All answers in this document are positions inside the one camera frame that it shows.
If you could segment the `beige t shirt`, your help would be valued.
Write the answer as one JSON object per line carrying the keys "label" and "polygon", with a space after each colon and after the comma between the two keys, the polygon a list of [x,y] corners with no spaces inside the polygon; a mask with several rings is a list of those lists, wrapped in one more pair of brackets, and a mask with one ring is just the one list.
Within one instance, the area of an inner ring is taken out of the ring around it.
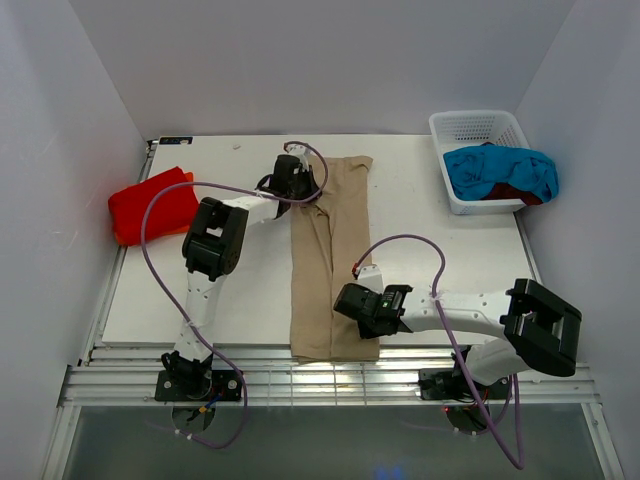
{"label": "beige t shirt", "polygon": [[373,361],[379,340],[362,339],[355,321],[333,310],[351,268],[370,246],[368,156],[309,160],[322,187],[317,200],[291,209],[290,347],[301,361]]}

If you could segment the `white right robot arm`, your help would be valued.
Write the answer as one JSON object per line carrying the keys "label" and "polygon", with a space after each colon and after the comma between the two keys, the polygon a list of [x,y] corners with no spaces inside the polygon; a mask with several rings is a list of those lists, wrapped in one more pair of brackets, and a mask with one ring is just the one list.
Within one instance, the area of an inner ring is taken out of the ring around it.
{"label": "white right robot arm", "polygon": [[560,378],[576,371],[582,313],[532,279],[517,279],[504,292],[437,295],[406,284],[378,292],[352,282],[333,310],[355,321],[363,339],[435,330],[488,336],[461,351],[477,386],[527,370]]}

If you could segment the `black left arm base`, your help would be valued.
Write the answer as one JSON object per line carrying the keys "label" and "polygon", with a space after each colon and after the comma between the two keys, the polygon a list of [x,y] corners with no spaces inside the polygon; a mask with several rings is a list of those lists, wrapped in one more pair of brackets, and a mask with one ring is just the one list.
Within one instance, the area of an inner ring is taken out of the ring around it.
{"label": "black left arm base", "polygon": [[161,371],[154,393],[154,399],[159,402],[206,403],[215,398],[237,402],[242,396],[242,381],[232,370],[209,370],[194,381],[180,380],[176,375]]}

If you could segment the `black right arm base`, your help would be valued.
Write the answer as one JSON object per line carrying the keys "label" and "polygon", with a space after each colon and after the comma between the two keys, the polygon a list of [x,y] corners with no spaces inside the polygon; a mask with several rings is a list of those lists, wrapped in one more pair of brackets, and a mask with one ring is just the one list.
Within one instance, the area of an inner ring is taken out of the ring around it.
{"label": "black right arm base", "polygon": [[[466,379],[457,369],[420,369],[417,384],[422,400],[453,400],[463,403],[475,401]],[[482,400],[504,400],[511,392],[510,382],[506,377],[489,386],[478,382],[474,382],[474,386]]]}

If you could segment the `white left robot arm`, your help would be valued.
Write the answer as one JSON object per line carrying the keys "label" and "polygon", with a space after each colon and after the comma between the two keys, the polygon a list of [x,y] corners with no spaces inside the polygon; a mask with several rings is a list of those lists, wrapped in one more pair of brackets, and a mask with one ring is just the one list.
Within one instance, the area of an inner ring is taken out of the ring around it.
{"label": "white left robot arm", "polygon": [[202,339],[213,324],[224,281],[239,263],[248,228],[278,219],[292,204],[308,203],[320,195],[309,149],[291,144],[276,158],[273,172],[251,193],[200,201],[182,245],[188,319],[174,350],[161,357],[168,381],[182,395],[201,399],[211,391],[212,352]]}

